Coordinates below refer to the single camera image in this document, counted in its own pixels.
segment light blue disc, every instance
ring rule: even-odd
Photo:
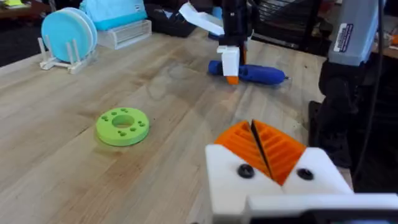
[[[70,62],[66,43],[70,43],[72,52],[74,52],[73,39],[76,40],[80,58],[84,58],[90,51],[91,41],[89,38],[91,37],[88,37],[85,25],[65,12],[53,12],[44,19],[42,37],[47,46],[46,35],[49,36],[54,56],[59,60]]]
[[[98,33],[97,33],[97,29],[95,28],[94,22],[82,10],[75,9],[74,7],[66,7],[66,8],[63,8],[62,10],[69,10],[69,11],[75,12],[75,13],[79,14],[87,22],[88,26],[91,29],[91,33],[93,33],[94,40],[93,40],[93,47],[91,48],[91,50],[94,50],[95,46],[97,45],[97,42],[98,42]]]

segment green ring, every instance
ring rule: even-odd
[[[102,114],[96,123],[97,136],[112,146],[130,146],[144,140],[149,120],[140,110],[115,108]]]

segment screw head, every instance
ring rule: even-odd
[[[298,169],[297,175],[303,180],[313,180],[313,173],[308,169]]]
[[[242,164],[238,168],[238,174],[242,178],[250,179],[254,177],[254,169],[249,164]]]

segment white label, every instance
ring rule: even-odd
[[[354,25],[343,23],[340,25],[338,30],[337,40],[333,50],[335,52],[346,52],[351,38],[351,33],[353,32]]]

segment orange 3d printed part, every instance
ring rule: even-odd
[[[242,121],[222,133],[220,144],[282,185],[300,159],[305,146],[285,133],[253,120]]]

